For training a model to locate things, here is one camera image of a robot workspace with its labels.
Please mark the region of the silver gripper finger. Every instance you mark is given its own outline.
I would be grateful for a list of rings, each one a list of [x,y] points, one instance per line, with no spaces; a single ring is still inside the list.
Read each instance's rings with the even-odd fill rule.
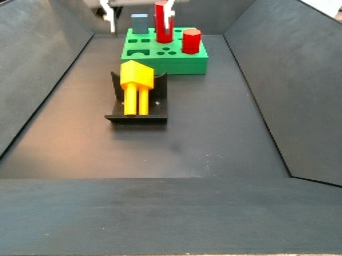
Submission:
[[[175,15],[175,11],[173,10],[174,3],[175,3],[175,0],[167,0],[166,4],[163,6],[163,13],[165,13],[163,22],[165,22],[166,30],[170,30],[170,19]]]
[[[110,22],[111,33],[116,33],[116,26],[115,26],[115,12],[110,6],[110,0],[99,0],[102,8],[104,9],[106,15],[104,20]]]

